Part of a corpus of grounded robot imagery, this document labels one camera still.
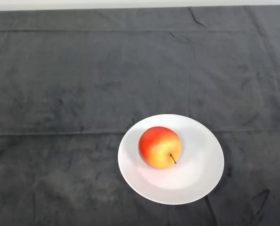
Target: table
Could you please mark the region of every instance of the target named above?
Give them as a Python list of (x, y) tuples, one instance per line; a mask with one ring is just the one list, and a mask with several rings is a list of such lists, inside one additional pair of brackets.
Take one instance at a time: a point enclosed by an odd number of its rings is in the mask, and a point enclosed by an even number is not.
[[(193, 203), (134, 192), (117, 151), (155, 114), (225, 169)], [(0, 12), (0, 226), (280, 226), (280, 6)]]

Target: table surface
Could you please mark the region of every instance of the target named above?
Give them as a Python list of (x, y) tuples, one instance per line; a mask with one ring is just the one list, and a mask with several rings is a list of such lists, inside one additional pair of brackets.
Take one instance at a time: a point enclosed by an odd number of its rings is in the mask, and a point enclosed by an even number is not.
[[(225, 169), (193, 203), (122, 178), (125, 132), (206, 125)], [(280, 226), (280, 6), (0, 12), (0, 226)]]

